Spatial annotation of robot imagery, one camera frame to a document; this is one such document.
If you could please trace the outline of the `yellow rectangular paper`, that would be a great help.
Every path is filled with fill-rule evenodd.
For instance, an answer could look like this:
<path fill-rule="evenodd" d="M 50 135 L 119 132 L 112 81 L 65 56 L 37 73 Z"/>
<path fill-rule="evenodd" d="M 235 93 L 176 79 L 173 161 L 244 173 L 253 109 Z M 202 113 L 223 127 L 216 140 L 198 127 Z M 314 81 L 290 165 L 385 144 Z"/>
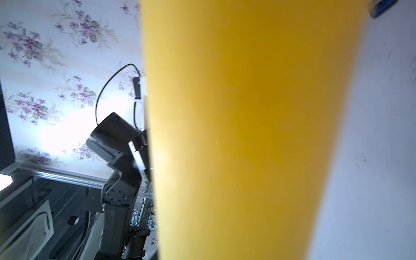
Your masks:
<path fill-rule="evenodd" d="M 162 260 L 303 260 L 365 1 L 142 1 Z"/>

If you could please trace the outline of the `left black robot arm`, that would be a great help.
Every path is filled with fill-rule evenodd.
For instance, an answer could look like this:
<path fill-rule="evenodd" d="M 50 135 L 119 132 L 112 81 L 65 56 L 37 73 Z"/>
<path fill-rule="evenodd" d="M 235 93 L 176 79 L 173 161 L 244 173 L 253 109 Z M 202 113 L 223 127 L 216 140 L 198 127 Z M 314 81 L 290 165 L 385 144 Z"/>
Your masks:
<path fill-rule="evenodd" d="M 132 127 L 116 113 L 97 125 L 86 141 L 113 170 L 101 189 L 104 228 L 97 260 L 140 260 L 150 230 L 131 224 L 142 182 L 150 183 L 147 132 Z"/>

